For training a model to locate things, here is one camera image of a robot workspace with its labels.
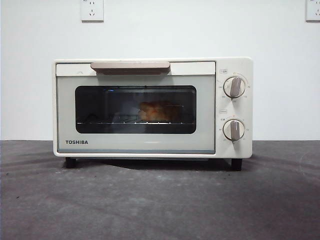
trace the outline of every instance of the gray surface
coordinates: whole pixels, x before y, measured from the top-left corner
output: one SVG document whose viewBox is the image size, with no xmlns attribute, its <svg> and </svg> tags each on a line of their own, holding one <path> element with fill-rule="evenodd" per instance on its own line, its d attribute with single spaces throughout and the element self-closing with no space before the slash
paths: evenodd
<svg viewBox="0 0 320 240">
<path fill-rule="evenodd" d="M 3 240 L 317 240 L 320 141 L 256 141 L 224 160 L 81 160 L 1 143 Z"/>
</svg>

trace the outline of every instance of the white toaster oven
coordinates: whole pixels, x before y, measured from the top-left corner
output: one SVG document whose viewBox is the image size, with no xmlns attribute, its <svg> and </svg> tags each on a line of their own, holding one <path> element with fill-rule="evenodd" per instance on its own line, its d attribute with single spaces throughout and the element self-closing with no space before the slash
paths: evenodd
<svg viewBox="0 0 320 240">
<path fill-rule="evenodd" d="M 252 155 L 247 57 L 63 59 L 53 63 L 53 152 L 77 158 Z"/>
</svg>

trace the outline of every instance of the bread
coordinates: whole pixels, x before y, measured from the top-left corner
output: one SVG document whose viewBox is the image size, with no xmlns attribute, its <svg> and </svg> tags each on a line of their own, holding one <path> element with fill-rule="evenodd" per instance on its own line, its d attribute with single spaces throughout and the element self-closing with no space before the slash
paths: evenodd
<svg viewBox="0 0 320 240">
<path fill-rule="evenodd" d="M 142 121 L 169 122 L 178 118 L 179 107 L 169 101 L 141 102 L 139 107 Z"/>
</svg>

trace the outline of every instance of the timer knob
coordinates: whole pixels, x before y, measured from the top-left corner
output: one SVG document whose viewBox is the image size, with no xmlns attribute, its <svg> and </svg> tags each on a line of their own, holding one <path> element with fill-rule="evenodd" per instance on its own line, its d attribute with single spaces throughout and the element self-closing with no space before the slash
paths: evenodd
<svg viewBox="0 0 320 240">
<path fill-rule="evenodd" d="M 228 97 L 238 98 L 245 92 L 245 82 L 241 77 L 230 77 L 224 82 L 223 90 Z"/>
<path fill-rule="evenodd" d="M 231 141 L 241 139 L 245 134 L 245 126 L 239 120 L 229 120 L 223 125 L 223 134 Z"/>
</svg>

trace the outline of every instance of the electrical outlet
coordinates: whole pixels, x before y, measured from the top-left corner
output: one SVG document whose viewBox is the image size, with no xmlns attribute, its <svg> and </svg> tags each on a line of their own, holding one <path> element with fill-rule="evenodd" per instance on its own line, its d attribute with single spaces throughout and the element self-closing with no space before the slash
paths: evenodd
<svg viewBox="0 0 320 240">
<path fill-rule="evenodd" d="M 320 23 L 320 0 L 306 0 L 305 20 Z"/>
<path fill-rule="evenodd" d="M 81 0 L 81 20 L 82 22 L 103 22 L 104 0 Z"/>
</svg>

